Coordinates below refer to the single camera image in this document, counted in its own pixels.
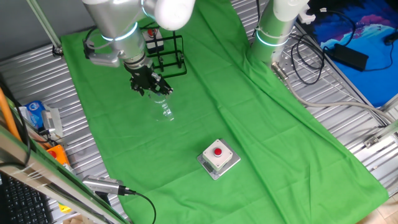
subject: black power adapter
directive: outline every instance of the black power adapter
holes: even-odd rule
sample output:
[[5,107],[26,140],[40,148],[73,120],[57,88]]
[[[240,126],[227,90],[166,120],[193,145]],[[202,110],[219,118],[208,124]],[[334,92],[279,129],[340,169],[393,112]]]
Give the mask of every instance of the black power adapter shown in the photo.
[[328,54],[333,60],[363,72],[369,56],[341,44],[335,44],[333,53]]

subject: red button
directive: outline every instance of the red button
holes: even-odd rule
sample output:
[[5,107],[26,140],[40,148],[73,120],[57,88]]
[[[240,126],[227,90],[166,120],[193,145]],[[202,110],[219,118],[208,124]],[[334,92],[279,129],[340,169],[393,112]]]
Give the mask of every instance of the red button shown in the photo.
[[157,30],[156,29],[149,29],[148,34],[150,37],[154,37],[154,34],[156,34]]
[[223,153],[223,151],[221,149],[217,148],[214,150],[214,155],[216,155],[216,156],[220,156],[222,153]]
[[57,153],[56,153],[56,152],[54,152],[54,151],[49,151],[49,153],[50,153],[50,155],[51,155],[52,157],[54,157],[54,159],[57,158]]

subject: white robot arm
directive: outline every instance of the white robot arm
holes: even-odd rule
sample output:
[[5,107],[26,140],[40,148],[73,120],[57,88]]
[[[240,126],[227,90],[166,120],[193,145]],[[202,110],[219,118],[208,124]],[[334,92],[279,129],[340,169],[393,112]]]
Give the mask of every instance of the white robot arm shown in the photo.
[[96,65],[124,67],[131,73],[131,88],[141,95],[144,90],[163,95],[173,89],[161,75],[154,73],[153,62],[146,57],[145,41],[137,21],[150,16],[167,30],[183,27],[191,17],[195,0],[82,0],[94,23],[113,50],[97,54],[89,39],[85,40],[86,57]]

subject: metal rod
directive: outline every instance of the metal rod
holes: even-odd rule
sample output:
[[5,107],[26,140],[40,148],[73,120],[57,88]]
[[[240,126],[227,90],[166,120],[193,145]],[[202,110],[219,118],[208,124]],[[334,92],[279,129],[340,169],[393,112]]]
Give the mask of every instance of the metal rod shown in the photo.
[[36,15],[39,22],[41,23],[44,31],[47,33],[52,44],[55,46],[56,49],[61,49],[62,48],[61,40],[58,38],[57,34],[55,33],[49,20],[46,18],[44,12],[40,8],[37,1],[36,0],[26,0],[26,1],[29,4],[30,8],[32,8],[32,11]]
[[175,37],[175,31],[173,31],[173,40],[174,40],[175,60],[178,62],[178,68],[181,68],[181,62],[178,59],[177,40],[176,40],[176,37]]

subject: emergency stop button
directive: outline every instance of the emergency stop button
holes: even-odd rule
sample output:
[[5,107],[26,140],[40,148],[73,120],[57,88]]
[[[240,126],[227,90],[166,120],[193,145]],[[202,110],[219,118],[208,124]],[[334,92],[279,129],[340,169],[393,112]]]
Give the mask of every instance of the emergency stop button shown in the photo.
[[215,155],[216,157],[220,157],[220,156],[222,155],[222,153],[223,153],[223,151],[222,151],[220,148],[216,148],[216,149],[214,150],[214,155]]

